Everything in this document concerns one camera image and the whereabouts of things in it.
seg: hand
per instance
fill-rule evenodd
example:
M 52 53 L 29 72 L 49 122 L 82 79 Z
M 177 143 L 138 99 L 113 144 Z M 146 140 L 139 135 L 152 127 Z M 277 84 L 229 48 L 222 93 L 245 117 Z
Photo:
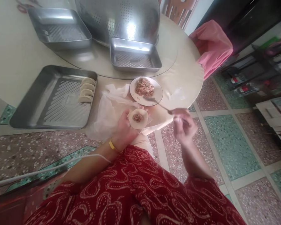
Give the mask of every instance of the hand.
M 198 126 L 190 116 L 188 109 L 176 108 L 171 111 L 174 115 L 174 135 L 184 148 L 190 148 Z
M 118 121 L 117 131 L 111 138 L 111 141 L 114 144 L 115 148 L 119 151 L 124 150 L 126 146 L 140 134 L 140 130 L 136 130 L 130 126 L 130 122 L 127 118 L 128 114 L 129 109 L 126 109 L 122 113 Z

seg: raw dumpling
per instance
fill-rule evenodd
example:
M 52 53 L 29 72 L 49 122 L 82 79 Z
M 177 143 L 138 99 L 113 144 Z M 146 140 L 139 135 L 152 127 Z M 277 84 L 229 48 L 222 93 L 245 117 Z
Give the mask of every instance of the raw dumpling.
M 143 119 L 140 122 L 135 121 L 133 119 L 133 116 L 135 114 L 141 114 L 143 116 Z M 130 122 L 130 126 L 137 130 L 142 130 L 147 126 L 148 117 L 149 117 L 149 115 L 148 115 L 147 111 L 145 111 L 143 109 L 136 109 L 128 114 L 128 120 Z
M 78 99 L 79 103 L 83 103 L 83 102 L 91 103 L 92 101 L 93 101 L 93 97 L 87 96 L 87 95 L 80 96 L 79 99 Z
M 83 89 L 80 92 L 80 96 L 84 96 L 84 95 L 88 95 L 88 96 L 94 96 L 94 91 L 90 90 L 90 89 Z
M 92 84 L 92 85 L 96 85 L 96 81 L 93 79 L 93 78 L 84 78 L 81 82 L 81 85 L 85 84 L 85 83 L 89 83 L 89 84 Z
M 92 90 L 94 91 L 95 90 L 95 86 L 93 84 L 89 84 L 89 83 L 84 83 L 80 90 L 83 90 L 83 89 L 89 89 L 89 90 Z

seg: perforated metal basin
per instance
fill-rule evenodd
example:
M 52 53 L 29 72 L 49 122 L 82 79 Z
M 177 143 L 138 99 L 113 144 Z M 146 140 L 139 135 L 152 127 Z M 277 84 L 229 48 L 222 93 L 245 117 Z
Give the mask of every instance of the perforated metal basin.
M 75 0 L 93 39 L 109 46 L 111 38 L 155 44 L 160 9 L 157 0 Z
M 161 67 L 156 47 L 153 44 L 112 38 L 110 59 L 116 70 L 133 72 L 157 72 Z

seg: electric cord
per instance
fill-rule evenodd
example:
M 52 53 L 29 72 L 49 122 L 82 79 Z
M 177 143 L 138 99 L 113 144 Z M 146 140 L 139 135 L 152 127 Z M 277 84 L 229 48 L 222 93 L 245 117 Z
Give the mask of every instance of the electric cord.
M 67 165 L 67 164 L 69 164 L 69 163 L 71 163 L 71 162 L 73 162 L 75 160 L 86 158 L 86 157 L 92 157 L 92 156 L 99 156 L 99 157 L 103 158 L 105 161 L 111 163 L 111 161 L 109 161 L 107 158 L 105 158 L 103 155 L 100 155 L 100 154 L 92 154 L 92 155 L 80 156 L 80 157 L 71 159 L 70 161 L 65 162 L 65 163 L 63 163 L 61 165 L 58 165 L 56 167 L 52 167 L 52 168 L 44 169 L 44 170 L 39 170 L 39 171 L 36 171 L 36 172 L 31 172 L 31 173 L 27 173 L 27 174 L 24 174 L 24 175 L 20 175 L 20 176 L 8 178 L 8 179 L 5 179 L 5 180 L 1 180 L 0 181 L 0 187 L 4 186 L 6 184 L 9 184 L 9 183 L 13 183 L 13 182 L 15 182 L 17 180 L 24 179 L 26 177 L 31 177 L 31 176 L 34 176 L 34 175 L 38 175 L 40 173 L 45 173 L 45 172 L 48 172 L 48 171 L 51 171 L 51 170 L 59 169 L 60 167 L 63 167 L 63 166 L 65 166 L 65 165 Z

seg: metal spoon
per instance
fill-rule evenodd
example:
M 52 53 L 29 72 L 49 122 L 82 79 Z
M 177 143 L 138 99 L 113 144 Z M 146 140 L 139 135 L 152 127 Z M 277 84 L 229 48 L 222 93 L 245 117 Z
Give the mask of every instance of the metal spoon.
M 166 107 L 164 107 L 164 106 L 162 106 L 161 104 L 159 104 L 159 102 L 156 101 L 156 99 L 155 99 L 154 97 L 143 96 L 143 98 L 144 98 L 145 100 L 147 100 L 147 101 L 157 103 L 157 104 L 160 105 L 162 108 L 164 108 L 166 111 L 168 111 L 168 114 L 170 114 L 170 115 L 172 114 L 172 111 L 171 111 L 171 110 L 169 110 L 169 109 L 167 109 Z
M 150 101 L 150 102 L 155 102 L 157 103 L 158 105 L 160 105 L 162 108 L 164 108 L 166 111 L 168 111 L 168 114 L 172 115 L 172 111 L 167 109 L 166 107 L 162 106 L 161 104 L 159 104 L 158 101 L 156 101 L 156 99 L 154 97 L 148 97 L 148 96 L 143 96 L 143 98 L 147 101 Z M 182 121 L 187 124 L 187 125 L 190 125 L 185 119 L 182 118 Z

